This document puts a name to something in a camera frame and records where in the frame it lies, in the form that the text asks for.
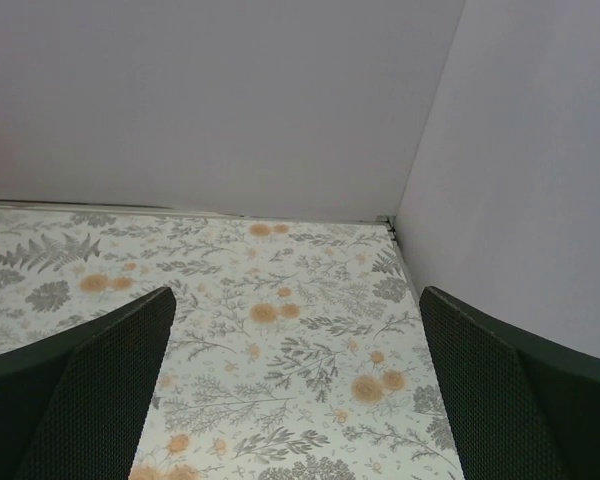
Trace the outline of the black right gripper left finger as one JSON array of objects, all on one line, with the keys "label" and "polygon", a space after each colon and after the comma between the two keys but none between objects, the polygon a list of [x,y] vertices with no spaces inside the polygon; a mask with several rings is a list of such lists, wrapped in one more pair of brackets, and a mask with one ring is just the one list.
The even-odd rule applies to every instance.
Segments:
[{"label": "black right gripper left finger", "polygon": [[161,287],[0,354],[0,479],[126,479],[174,321]]}]

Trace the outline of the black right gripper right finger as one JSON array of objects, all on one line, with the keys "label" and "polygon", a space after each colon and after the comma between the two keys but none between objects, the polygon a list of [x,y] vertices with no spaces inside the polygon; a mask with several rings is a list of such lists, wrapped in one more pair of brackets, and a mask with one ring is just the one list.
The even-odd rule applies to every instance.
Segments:
[{"label": "black right gripper right finger", "polygon": [[600,359],[436,287],[419,308],[467,479],[600,479]]}]

